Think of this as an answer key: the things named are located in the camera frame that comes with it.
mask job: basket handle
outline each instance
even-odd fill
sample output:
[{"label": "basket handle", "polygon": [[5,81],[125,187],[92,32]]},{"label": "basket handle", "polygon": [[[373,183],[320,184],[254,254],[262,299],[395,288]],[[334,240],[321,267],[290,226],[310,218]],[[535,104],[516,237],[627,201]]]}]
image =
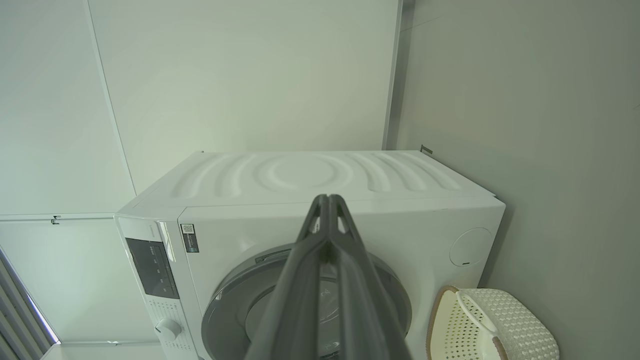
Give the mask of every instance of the basket handle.
[{"label": "basket handle", "polygon": [[462,296],[466,295],[467,298],[469,299],[469,301],[471,301],[471,303],[476,307],[476,309],[482,311],[482,309],[478,306],[478,304],[476,304],[475,300],[468,296],[467,294],[463,293],[461,290],[458,290],[456,292],[456,298],[458,299],[458,305],[460,305],[460,307],[462,308],[462,311],[469,317],[469,320],[471,320],[472,323],[474,323],[477,327],[480,328],[480,330],[486,332],[487,334],[491,335],[492,338],[498,336],[498,333],[496,331],[491,331],[489,330],[489,328],[487,328],[486,326],[484,326],[483,323],[481,323],[475,315],[473,315],[471,313],[471,311],[469,311],[469,309],[467,309],[467,305],[465,304],[464,300],[462,299]]}]

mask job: white wall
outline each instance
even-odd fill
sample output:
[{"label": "white wall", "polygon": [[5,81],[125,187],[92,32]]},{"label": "white wall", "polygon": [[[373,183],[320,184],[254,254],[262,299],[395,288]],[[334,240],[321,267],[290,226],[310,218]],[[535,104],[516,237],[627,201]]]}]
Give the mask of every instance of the white wall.
[{"label": "white wall", "polygon": [[91,0],[138,193],[195,151],[382,147],[395,0]]},{"label": "white wall", "polygon": [[134,192],[82,0],[0,3],[0,215],[101,213]]},{"label": "white wall", "polygon": [[135,196],[89,24],[82,0],[0,2],[0,247],[61,341],[157,341],[113,220],[6,221]]},{"label": "white wall", "polygon": [[47,217],[108,217],[198,150],[379,149],[398,5],[2,2],[0,247],[60,340],[157,341],[113,224]]},{"label": "white wall", "polygon": [[563,359],[637,357],[640,2],[417,0],[413,16],[397,148],[424,144],[507,204],[484,283]]},{"label": "white wall", "polygon": [[165,360],[162,346],[156,344],[68,345],[60,344],[42,360]]},{"label": "white wall", "polygon": [[113,219],[0,223],[0,247],[61,341],[158,341]]}]

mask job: label sticker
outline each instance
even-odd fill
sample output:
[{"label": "label sticker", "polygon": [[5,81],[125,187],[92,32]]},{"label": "label sticker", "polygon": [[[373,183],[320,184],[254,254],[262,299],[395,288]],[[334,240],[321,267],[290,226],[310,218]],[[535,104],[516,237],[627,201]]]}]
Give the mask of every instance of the label sticker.
[{"label": "label sticker", "polygon": [[196,238],[196,229],[193,224],[181,224],[182,239],[184,240],[184,248],[187,252],[200,252],[198,248],[198,238]]}]

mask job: washing machine door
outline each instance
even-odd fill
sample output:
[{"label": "washing machine door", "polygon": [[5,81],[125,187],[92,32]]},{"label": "washing machine door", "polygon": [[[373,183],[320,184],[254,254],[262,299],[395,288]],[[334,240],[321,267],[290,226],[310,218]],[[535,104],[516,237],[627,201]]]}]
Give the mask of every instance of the washing machine door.
[{"label": "washing machine door", "polygon": [[[272,249],[240,264],[216,290],[202,319],[202,340],[215,360],[242,360],[275,289],[291,245]],[[370,254],[404,334],[411,323],[411,303],[393,271]],[[340,309],[336,275],[321,268],[318,306],[318,358],[339,359]]]}]

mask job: white washing machine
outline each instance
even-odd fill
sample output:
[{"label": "white washing machine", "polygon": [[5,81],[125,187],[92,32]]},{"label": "white washing machine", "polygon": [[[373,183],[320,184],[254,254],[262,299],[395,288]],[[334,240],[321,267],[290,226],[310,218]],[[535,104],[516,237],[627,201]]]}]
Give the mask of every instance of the white washing machine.
[{"label": "white washing machine", "polygon": [[[242,360],[311,202],[344,197],[414,360],[438,289],[473,288],[504,204],[419,151],[196,153],[116,215],[168,360]],[[319,358],[339,358],[322,272]]]}]

